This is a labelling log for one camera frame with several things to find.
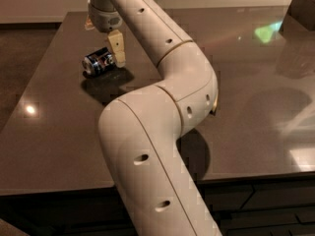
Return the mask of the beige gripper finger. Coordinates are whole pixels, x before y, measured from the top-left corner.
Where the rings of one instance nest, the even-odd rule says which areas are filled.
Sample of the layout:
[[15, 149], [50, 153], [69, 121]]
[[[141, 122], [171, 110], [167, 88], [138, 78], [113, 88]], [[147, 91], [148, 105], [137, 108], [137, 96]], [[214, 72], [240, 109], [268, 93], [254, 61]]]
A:
[[90, 19], [90, 17], [87, 17], [85, 21], [85, 30], [93, 30], [94, 28], [95, 26], [92, 20]]
[[124, 67], [126, 64], [126, 57], [122, 32], [119, 29], [115, 29], [107, 35], [107, 38], [116, 66], [118, 68]]

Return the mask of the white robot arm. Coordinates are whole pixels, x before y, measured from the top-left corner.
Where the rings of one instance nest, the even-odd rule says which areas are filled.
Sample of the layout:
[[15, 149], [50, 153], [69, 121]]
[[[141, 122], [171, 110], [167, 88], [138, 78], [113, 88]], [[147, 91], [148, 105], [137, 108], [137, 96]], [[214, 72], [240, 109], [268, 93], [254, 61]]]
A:
[[217, 107], [215, 71], [194, 40], [154, 0], [89, 0], [92, 24], [124, 60], [127, 25], [161, 79], [111, 101], [100, 145], [139, 236], [222, 236], [176, 146]]

